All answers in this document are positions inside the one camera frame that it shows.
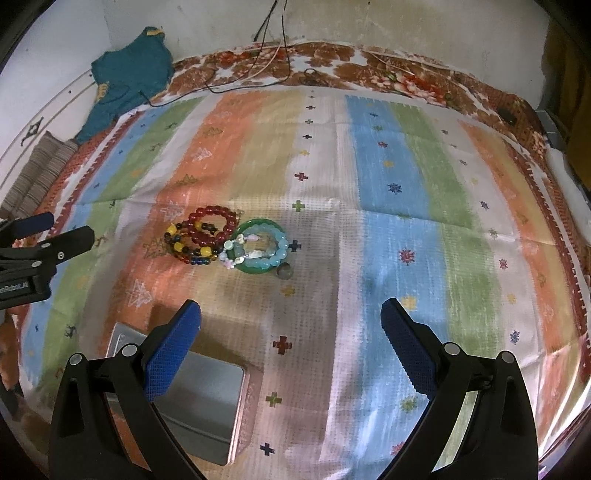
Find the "black cable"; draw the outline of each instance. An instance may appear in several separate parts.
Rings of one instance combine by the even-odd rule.
[[[275,7],[277,6],[277,1],[275,0],[275,2],[273,2],[273,5],[271,6],[271,11],[269,12],[269,14],[267,15],[266,19],[264,19],[262,21],[261,26],[259,27],[259,29],[256,31],[255,36],[253,37],[253,41],[257,41],[258,40],[258,36],[261,34],[261,30],[263,29],[263,27],[265,26],[265,22],[267,23],[267,26],[269,26],[269,20],[271,19],[271,15],[275,10]]]
[[[238,87],[234,87],[234,88],[229,88],[227,90],[224,90],[223,92],[215,92],[215,91],[211,90],[211,88],[209,88],[208,85],[206,85],[207,89],[210,92],[216,93],[216,94],[221,94],[221,93],[226,93],[226,92],[233,92],[234,90],[243,90],[243,89],[247,89],[247,88],[270,87],[273,85],[279,85],[280,83],[285,82],[286,80],[288,80],[291,77],[291,60],[290,60],[290,53],[287,50],[287,39],[285,38],[285,23],[284,23],[285,8],[287,6],[287,1],[288,0],[285,0],[285,3],[283,4],[283,12],[281,13],[281,34],[283,37],[283,45],[285,48],[285,57],[287,58],[287,66],[288,66],[287,76],[284,79],[278,80],[277,82],[274,82],[274,83],[268,83],[266,85],[242,85],[242,86],[238,86]]]
[[[261,53],[262,53],[263,49],[265,48],[265,38],[267,37],[267,29],[269,28],[269,19],[271,18],[271,12],[273,11],[273,8],[275,8],[275,5],[273,5],[273,7],[271,7],[271,11],[269,12],[269,14],[267,15],[267,17],[263,21],[263,24],[265,24],[265,22],[267,24],[265,25],[265,31],[262,33],[261,48],[257,52],[256,57],[255,57],[255,61],[252,62],[251,67],[246,71],[246,73],[240,75],[237,79],[231,80],[230,82],[222,83],[220,85],[213,85],[214,87],[223,87],[225,85],[230,85],[231,83],[238,82],[239,80],[242,80],[244,77],[247,77],[248,74],[252,71],[252,69],[254,68],[254,66],[256,65],[256,63],[258,62],[258,59],[261,56]],[[205,88],[207,90],[209,90],[210,92],[212,92],[212,93],[223,93],[223,92],[214,92],[212,90],[212,88],[208,85],[208,82],[203,82],[203,84],[205,85]]]
[[[213,86],[213,87],[223,87],[223,86],[225,86],[225,85],[229,85],[229,84],[231,84],[231,83],[238,82],[239,80],[242,80],[244,77],[246,77],[246,76],[247,76],[247,75],[248,75],[248,74],[249,74],[249,73],[252,71],[252,69],[254,68],[254,66],[256,65],[256,63],[257,63],[257,61],[258,61],[258,59],[259,59],[259,56],[261,55],[261,53],[262,53],[262,51],[263,51],[263,49],[264,49],[264,46],[265,46],[265,38],[266,38],[266,36],[267,36],[267,29],[268,29],[268,27],[269,27],[269,19],[271,18],[271,14],[273,13],[273,10],[275,9],[275,6],[276,6],[277,2],[278,2],[278,0],[275,0],[275,2],[273,3],[273,5],[272,5],[272,7],[271,7],[271,10],[270,10],[269,14],[267,15],[267,17],[266,17],[266,18],[265,18],[265,20],[263,21],[263,24],[261,25],[261,28],[262,28],[262,26],[263,26],[263,25],[265,25],[265,30],[264,30],[264,32],[263,32],[263,36],[262,36],[261,47],[260,47],[259,51],[257,52],[257,54],[256,54],[256,57],[255,57],[255,60],[254,60],[254,62],[252,62],[252,64],[251,64],[250,68],[249,68],[249,69],[246,71],[246,73],[244,73],[244,74],[240,75],[240,76],[239,76],[237,79],[231,80],[230,82],[222,83],[222,84],[220,84],[220,85],[211,85],[211,86]],[[285,48],[285,56],[286,56],[286,58],[287,58],[287,63],[288,63],[288,68],[289,68],[289,71],[288,71],[287,77],[285,77],[284,79],[282,79],[282,80],[280,80],[280,81],[278,81],[278,82],[275,82],[275,83],[269,83],[268,85],[243,85],[243,86],[238,86],[238,87],[230,88],[230,89],[228,89],[228,90],[224,90],[223,92],[216,92],[216,91],[214,91],[214,90],[212,90],[212,89],[211,89],[210,85],[208,85],[209,81],[210,81],[210,80],[211,80],[213,77],[215,77],[215,74],[217,73],[217,70],[215,70],[215,71],[214,71],[214,72],[213,72],[213,73],[210,75],[210,77],[209,77],[209,78],[208,78],[208,79],[207,79],[205,82],[203,82],[203,84],[205,85],[205,87],[199,87],[199,88],[196,88],[196,89],[190,90],[189,92],[187,92],[187,93],[184,93],[184,94],[182,94],[181,96],[179,96],[179,97],[176,97],[176,98],[174,98],[174,99],[172,99],[172,100],[170,100],[170,101],[168,101],[168,102],[166,102],[166,103],[159,103],[158,105],[154,105],[154,104],[153,104],[153,103],[150,101],[150,99],[149,99],[149,98],[148,98],[148,97],[147,97],[147,96],[146,96],[146,95],[145,95],[145,94],[144,94],[142,91],[139,91],[139,94],[140,94],[142,97],[144,97],[144,99],[146,100],[146,103],[147,103],[149,106],[151,106],[151,107],[160,107],[160,106],[167,106],[167,105],[170,105],[171,103],[174,103],[174,102],[176,102],[176,101],[178,101],[178,100],[180,100],[180,99],[182,99],[182,98],[186,97],[187,95],[191,95],[192,93],[201,92],[201,91],[203,91],[203,90],[205,90],[205,89],[209,90],[211,93],[215,93],[215,94],[217,94],[217,95],[218,95],[218,94],[225,93],[225,92],[231,92],[231,91],[233,91],[233,90],[241,90],[241,89],[246,89],[246,88],[257,88],[257,87],[267,87],[267,86],[272,86],[272,85],[279,85],[280,83],[283,83],[284,81],[286,81],[287,79],[289,79],[289,77],[291,76],[291,60],[290,60],[290,55],[289,55],[289,52],[288,52],[288,50],[287,50],[287,40],[286,40],[286,38],[285,38],[285,24],[284,24],[284,15],[285,15],[285,8],[286,8],[286,7],[287,7],[287,0],[285,0],[285,3],[284,3],[284,5],[283,5],[283,12],[282,12],[282,14],[281,14],[281,32],[282,32],[282,38],[283,38],[283,45],[284,45],[284,48]]]

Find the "colorful striped cloth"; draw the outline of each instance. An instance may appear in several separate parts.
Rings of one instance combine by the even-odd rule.
[[[51,193],[52,234],[87,224],[96,246],[26,314],[33,405],[53,404],[73,352],[105,353],[115,322],[148,332],[195,299],[196,350],[264,372],[250,447],[232,466],[196,460],[208,478],[376,478],[427,405],[381,329],[390,297],[467,353],[513,351],[541,453],[586,404],[589,292],[544,174],[471,118],[275,87],[134,112],[78,162]],[[282,225],[294,277],[168,255],[166,227],[206,204]]]

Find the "teal fabric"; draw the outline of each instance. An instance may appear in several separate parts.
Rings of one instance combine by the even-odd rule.
[[[102,132],[121,115],[142,105],[146,98],[162,92],[168,85],[174,71],[173,57],[164,46],[164,33],[147,35],[151,30],[157,28],[144,28],[125,48],[105,52],[92,63],[96,83],[108,83],[109,87],[76,135],[78,144]]]

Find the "bed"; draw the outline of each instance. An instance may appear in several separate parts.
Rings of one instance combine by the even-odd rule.
[[[265,49],[249,88],[205,88],[252,51],[178,62],[164,106],[93,137],[50,188],[45,235],[90,225],[96,243],[51,299],[11,312],[27,399],[12,427],[43,461],[68,357],[102,356],[115,322],[149,332],[191,298],[193,349],[264,373],[249,448],[223,468],[195,458],[208,478],[377,478],[427,405],[381,330],[396,297],[442,341],[516,355],[543,459],[589,404],[589,259],[531,107],[432,59],[338,43]],[[279,223],[293,278],[170,255],[167,227],[204,205]]]

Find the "folded cloth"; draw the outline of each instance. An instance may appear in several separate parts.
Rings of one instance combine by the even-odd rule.
[[[26,218],[35,212],[78,146],[61,142],[46,131],[0,206],[0,217]]]
[[[173,76],[173,57],[164,46],[164,32],[146,27],[125,48],[108,51],[92,63],[99,84],[98,101],[76,142],[82,144],[108,128],[124,113],[162,92]]]

